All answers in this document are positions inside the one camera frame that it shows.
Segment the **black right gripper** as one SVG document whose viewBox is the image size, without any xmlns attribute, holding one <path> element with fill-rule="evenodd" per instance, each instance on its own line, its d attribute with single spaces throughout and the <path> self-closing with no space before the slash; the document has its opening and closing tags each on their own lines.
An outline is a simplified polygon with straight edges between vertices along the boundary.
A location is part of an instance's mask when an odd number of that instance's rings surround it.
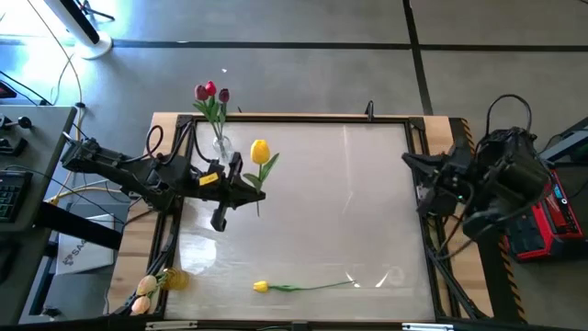
<svg viewBox="0 0 588 331">
<path fill-rule="evenodd" d="M 480 191 L 481 184 L 474 163 L 474 154 L 469 141 L 464 137 L 458 137 L 454 141 L 449 154 L 404 153 L 401 159 L 411 169 L 423 172 L 417 176 L 418 196 L 426 196 L 431 190 L 440 193 L 449 189 L 458 200 L 471 205 Z M 449 178 L 441 173 L 448 169 Z"/>
</svg>

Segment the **yellow artificial tulip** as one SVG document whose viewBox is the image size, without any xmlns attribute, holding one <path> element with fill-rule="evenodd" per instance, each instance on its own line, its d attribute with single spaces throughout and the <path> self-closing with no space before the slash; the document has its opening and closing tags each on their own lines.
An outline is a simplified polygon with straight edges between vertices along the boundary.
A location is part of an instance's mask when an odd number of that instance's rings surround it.
<svg viewBox="0 0 588 331">
<path fill-rule="evenodd" d="M 347 284 L 355 284 L 355 283 L 356 283 L 355 280 L 347 280 L 347 281 L 341 281 L 341 282 L 336 282 L 336 283 L 331 283 L 331 284 L 325 284 L 325 285 L 321 285 L 321 286 L 300 287 L 300 286 L 288 285 L 288 284 L 271 284 L 267 280 L 259 280 L 254 283 L 253 290 L 256 292 L 260 292 L 260 293 L 266 293 L 271 290 L 282 291 L 282 292 L 314 291 L 314 290 L 332 288 L 332 287 L 343 286 L 343 285 L 347 285 Z"/>
<path fill-rule="evenodd" d="M 255 165 L 258 165 L 257 174 L 244 173 L 243 177 L 253 185 L 257 193 L 260 193 L 279 159 L 279 153 L 271 154 L 266 140 L 255 140 L 251 145 L 250 158 Z"/>
</svg>

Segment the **amber glass vase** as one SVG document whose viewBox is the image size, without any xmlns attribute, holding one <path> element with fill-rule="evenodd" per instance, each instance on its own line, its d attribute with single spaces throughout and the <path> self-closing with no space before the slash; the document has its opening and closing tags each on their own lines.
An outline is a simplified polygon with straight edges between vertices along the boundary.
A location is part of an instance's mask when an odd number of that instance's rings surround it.
<svg viewBox="0 0 588 331">
<path fill-rule="evenodd" d="M 188 286 L 189 281 L 190 277 L 186 271 L 177 268 L 166 268 L 164 270 L 162 289 L 166 291 L 181 291 Z"/>
</svg>

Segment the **dull red artificial tulip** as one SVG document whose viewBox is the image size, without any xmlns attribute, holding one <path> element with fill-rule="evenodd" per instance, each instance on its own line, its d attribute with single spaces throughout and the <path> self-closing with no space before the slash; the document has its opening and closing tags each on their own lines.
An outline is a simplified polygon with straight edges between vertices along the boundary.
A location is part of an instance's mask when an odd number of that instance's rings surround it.
<svg viewBox="0 0 588 331">
<path fill-rule="evenodd" d="M 196 100 L 194 107 L 196 109 L 198 109 L 204 115 L 204 117 L 207 119 L 207 121 L 209 122 L 209 114 L 208 114 L 208 110 L 207 110 L 207 106 L 206 106 L 206 101 L 208 100 L 208 95 L 207 95 L 207 92 L 205 91 L 205 86 L 197 85 L 195 87 L 194 94 L 195 94 L 195 100 Z"/>
</svg>

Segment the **bright red artificial tulip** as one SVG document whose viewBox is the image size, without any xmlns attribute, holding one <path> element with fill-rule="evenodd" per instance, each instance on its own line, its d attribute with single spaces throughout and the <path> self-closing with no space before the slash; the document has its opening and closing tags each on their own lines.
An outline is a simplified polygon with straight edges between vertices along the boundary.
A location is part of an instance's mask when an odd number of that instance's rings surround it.
<svg viewBox="0 0 588 331">
<path fill-rule="evenodd" d="M 206 101 L 206 106 L 209 114 L 209 122 L 213 126 L 213 130 L 215 131 L 216 137 L 219 137 L 219 120 L 218 120 L 218 112 L 219 112 L 219 93 L 217 91 L 217 87 L 212 81 L 208 81 L 205 85 L 205 91 L 208 95 L 208 100 Z"/>
</svg>

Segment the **pale peach artificial tulip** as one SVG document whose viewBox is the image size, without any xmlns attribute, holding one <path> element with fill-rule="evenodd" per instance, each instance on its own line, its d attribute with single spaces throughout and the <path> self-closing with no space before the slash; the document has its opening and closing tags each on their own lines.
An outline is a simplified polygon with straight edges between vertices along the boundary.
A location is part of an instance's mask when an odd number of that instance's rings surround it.
<svg viewBox="0 0 588 331">
<path fill-rule="evenodd" d="M 138 296 L 148 295 L 159 289 L 167 280 L 168 274 L 161 272 L 156 275 L 146 275 L 138 283 L 135 293 Z"/>
<path fill-rule="evenodd" d="M 149 311 L 149 309 L 151 308 L 151 302 L 152 302 L 152 297 L 153 295 L 160 290 L 157 289 L 156 291 L 148 294 L 148 295 L 144 295 L 144 296 L 138 296 L 136 299 L 134 300 L 132 306 L 131 306 L 131 311 L 134 314 L 145 314 Z"/>
</svg>

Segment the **black yellow hazard tape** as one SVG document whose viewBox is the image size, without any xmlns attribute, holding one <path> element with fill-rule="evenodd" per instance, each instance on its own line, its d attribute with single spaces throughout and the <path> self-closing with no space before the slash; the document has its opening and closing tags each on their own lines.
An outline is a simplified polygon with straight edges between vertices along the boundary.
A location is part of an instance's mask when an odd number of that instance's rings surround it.
<svg viewBox="0 0 588 331">
<path fill-rule="evenodd" d="M 527 323 L 511 259 L 495 228 L 479 236 L 455 265 L 462 262 L 459 283 L 482 313 L 500 322 Z"/>
</svg>

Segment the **red and black power unit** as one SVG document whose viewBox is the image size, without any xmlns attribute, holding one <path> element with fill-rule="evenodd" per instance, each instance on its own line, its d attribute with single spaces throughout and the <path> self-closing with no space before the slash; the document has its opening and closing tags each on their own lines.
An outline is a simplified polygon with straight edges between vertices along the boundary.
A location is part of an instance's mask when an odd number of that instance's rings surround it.
<svg viewBox="0 0 588 331">
<path fill-rule="evenodd" d="M 504 228 L 507 253 L 519 263 L 567 259 L 588 255 L 588 237 L 582 231 L 555 170 L 551 192 Z"/>
</svg>

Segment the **dark grey case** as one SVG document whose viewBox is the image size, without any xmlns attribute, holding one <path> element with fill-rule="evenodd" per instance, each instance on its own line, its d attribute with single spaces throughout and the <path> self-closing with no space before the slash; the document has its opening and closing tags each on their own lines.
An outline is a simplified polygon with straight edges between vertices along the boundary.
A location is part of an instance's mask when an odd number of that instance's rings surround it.
<svg viewBox="0 0 588 331">
<path fill-rule="evenodd" d="M 572 161 L 588 160 L 588 117 L 556 134 L 555 138 L 559 140 L 540 153 L 543 159 L 556 162 L 569 156 Z"/>
</svg>

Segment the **white printed box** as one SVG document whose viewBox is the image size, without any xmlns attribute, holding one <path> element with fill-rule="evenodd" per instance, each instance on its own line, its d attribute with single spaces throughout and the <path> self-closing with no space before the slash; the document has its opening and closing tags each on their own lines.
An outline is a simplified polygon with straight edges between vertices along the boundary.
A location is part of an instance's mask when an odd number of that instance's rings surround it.
<svg viewBox="0 0 588 331">
<path fill-rule="evenodd" d="M 59 234 L 56 259 L 57 275 L 73 274 L 111 266 L 114 251 L 67 234 Z"/>
</svg>

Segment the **grey side desk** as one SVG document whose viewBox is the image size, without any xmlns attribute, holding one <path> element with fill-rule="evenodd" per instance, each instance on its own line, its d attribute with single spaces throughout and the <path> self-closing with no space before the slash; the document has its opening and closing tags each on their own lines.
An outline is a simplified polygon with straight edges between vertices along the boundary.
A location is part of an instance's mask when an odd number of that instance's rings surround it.
<svg viewBox="0 0 588 331">
<path fill-rule="evenodd" d="M 16 121 L 27 117 L 30 129 L 18 126 L 0 136 L 28 145 L 19 156 L 0 155 L 0 170 L 28 170 L 30 187 L 13 223 L 0 223 L 0 325 L 18 323 L 42 260 L 51 230 L 34 224 L 65 145 L 62 136 L 74 122 L 73 107 L 0 106 L 0 115 Z"/>
</svg>

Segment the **white black tower fan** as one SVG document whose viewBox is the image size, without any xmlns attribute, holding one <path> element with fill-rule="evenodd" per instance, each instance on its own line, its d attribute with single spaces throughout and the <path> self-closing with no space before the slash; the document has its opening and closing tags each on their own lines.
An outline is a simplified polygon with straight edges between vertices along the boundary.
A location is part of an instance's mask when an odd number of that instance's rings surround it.
<svg viewBox="0 0 588 331">
<path fill-rule="evenodd" d="M 74 0 L 43 0 L 75 40 L 76 53 L 85 60 L 105 55 L 113 46 L 106 32 L 97 31 Z"/>
</svg>

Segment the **black backlit keyboard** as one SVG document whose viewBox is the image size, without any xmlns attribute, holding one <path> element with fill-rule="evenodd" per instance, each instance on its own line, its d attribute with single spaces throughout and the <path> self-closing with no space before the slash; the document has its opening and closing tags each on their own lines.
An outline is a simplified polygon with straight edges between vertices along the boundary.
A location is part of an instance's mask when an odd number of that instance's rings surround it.
<svg viewBox="0 0 588 331">
<path fill-rule="evenodd" d="M 32 174 L 27 171 L 0 171 L 0 223 L 14 223 L 28 194 Z"/>
</svg>

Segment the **black aluminium table frame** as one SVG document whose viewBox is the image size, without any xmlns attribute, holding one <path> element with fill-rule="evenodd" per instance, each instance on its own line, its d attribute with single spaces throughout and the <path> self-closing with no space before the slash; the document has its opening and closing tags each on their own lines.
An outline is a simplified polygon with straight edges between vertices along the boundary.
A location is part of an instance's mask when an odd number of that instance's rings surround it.
<svg viewBox="0 0 588 331">
<path fill-rule="evenodd" d="M 230 122 L 259 123 L 312 123 L 321 124 L 402 124 L 408 126 L 412 137 L 407 143 L 418 153 L 439 154 L 446 152 L 450 145 L 461 139 L 473 143 L 469 124 L 461 118 L 444 116 L 381 115 L 372 121 L 367 115 L 344 114 L 279 114 L 255 113 L 233 114 Z M 127 303 L 132 303 L 134 282 L 139 279 L 140 267 L 149 267 L 159 253 L 167 231 L 171 226 L 168 219 L 160 220 L 148 211 L 144 202 L 129 211 L 130 228 L 124 231 L 121 249 L 115 271 L 105 297 L 105 311 L 114 313 Z M 432 281 L 433 306 L 440 317 L 465 318 L 469 308 L 492 315 L 489 286 L 482 272 L 478 248 L 467 249 L 466 256 L 457 262 L 447 262 L 446 269 L 454 273 L 455 281 L 445 280 L 433 266 L 427 267 L 427 278 Z"/>
</svg>

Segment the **silver metal bracket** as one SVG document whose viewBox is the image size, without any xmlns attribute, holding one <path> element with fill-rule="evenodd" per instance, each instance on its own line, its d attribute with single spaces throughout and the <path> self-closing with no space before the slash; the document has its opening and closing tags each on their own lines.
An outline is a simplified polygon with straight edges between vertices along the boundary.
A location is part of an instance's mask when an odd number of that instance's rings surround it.
<svg viewBox="0 0 588 331">
<path fill-rule="evenodd" d="M 402 331 L 455 331 L 451 324 L 402 323 Z"/>
<path fill-rule="evenodd" d="M 148 322 L 145 325 L 145 331 L 171 331 L 171 330 L 189 330 L 189 329 L 197 329 L 198 322 L 197 321 L 187 321 L 187 320 L 178 320 L 178 321 L 155 321 L 155 322 Z"/>
</svg>

